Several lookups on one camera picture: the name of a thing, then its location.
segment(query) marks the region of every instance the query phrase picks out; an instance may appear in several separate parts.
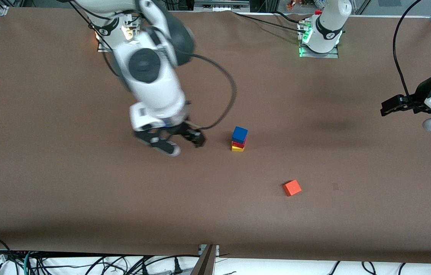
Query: table surface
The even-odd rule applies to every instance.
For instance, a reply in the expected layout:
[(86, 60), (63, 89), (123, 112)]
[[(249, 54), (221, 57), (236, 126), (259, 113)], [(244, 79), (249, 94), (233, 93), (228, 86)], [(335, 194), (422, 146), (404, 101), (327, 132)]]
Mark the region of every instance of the table surface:
[[(431, 262), (428, 115), (379, 112), (403, 93), (397, 18), (350, 18), (339, 59), (313, 59), (292, 31), (232, 12), (175, 15), (239, 89), (206, 146), (175, 137), (175, 158), (131, 136), (135, 99), (74, 10), (0, 17), (0, 237), (21, 250), (217, 243), (234, 257)], [(410, 90), (431, 76), (429, 19), (404, 21), (397, 55)], [(213, 122), (227, 80), (200, 60), (176, 70), (193, 121)], [(230, 150), (235, 126), (249, 129), (243, 153)], [(303, 191), (286, 197), (292, 179)]]

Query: orange cube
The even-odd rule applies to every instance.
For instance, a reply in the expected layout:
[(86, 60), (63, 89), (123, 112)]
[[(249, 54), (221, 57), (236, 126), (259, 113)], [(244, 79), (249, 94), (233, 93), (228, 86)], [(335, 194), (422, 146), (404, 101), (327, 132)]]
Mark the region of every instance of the orange cube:
[(285, 183), (283, 185), (283, 190), (285, 190), (287, 197), (290, 197), (302, 191), (302, 188), (300, 188), (300, 185), (297, 182), (297, 180), (293, 180), (293, 181), (290, 181), (289, 183)]

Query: stacked blocks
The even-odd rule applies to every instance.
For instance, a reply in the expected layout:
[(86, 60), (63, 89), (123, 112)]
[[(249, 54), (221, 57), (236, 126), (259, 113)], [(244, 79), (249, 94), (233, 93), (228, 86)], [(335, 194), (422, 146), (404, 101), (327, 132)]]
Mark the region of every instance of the stacked blocks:
[(237, 126), (232, 133), (231, 151), (243, 152), (245, 147), (245, 139), (247, 137), (247, 129)]
[(283, 185), (283, 190), (287, 194), (287, 197), (290, 197), (302, 191), (302, 188), (300, 187), (297, 180), (293, 180), (293, 181), (290, 181), (289, 183), (285, 183)]

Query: white floor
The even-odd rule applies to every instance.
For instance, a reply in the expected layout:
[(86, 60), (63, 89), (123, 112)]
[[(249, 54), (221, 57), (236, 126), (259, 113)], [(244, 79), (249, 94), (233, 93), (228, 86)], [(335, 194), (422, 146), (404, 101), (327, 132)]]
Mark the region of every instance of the white floor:
[[(112, 262), (118, 257), (109, 257), (105, 259), (106, 263)], [(57, 265), (74, 265), (83, 266), (93, 264), (98, 257), (82, 257), (82, 258), (50, 258), (44, 264), (46, 266)], [(140, 257), (126, 258), (128, 267), (137, 262)], [(180, 267), (182, 269), (193, 268), (197, 258), (184, 257), (179, 258)], [(116, 264), (119, 268), (125, 268), (125, 262), (120, 260)], [(218, 259), (215, 264), (214, 275), (227, 275), (235, 272), (234, 275), (327, 275), (332, 270), (335, 262), (333, 261), (298, 261), (298, 260), (260, 260), (260, 259)], [(400, 263), (373, 263), (378, 275), (396, 275)], [(89, 275), (100, 275), (103, 266), (97, 265)], [(159, 261), (147, 266), (150, 275), (164, 273), (174, 270), (173, 259)], [(48, 268), (52, 275), (84, 275), (88, 267), (82, 268)], [(122, 275), (121, 270), (110, 268), (105, 275)], [(7, 262), (2, 266), (0, 275), (16, 275), (15, 266), (11, 262)], [(369, 275), (363, 270), (360, 262), (341, 262), (336, 269), (334, 275)], [(431, 275), (431, 264), (406, 264), (402, 270), (402, 275)]]

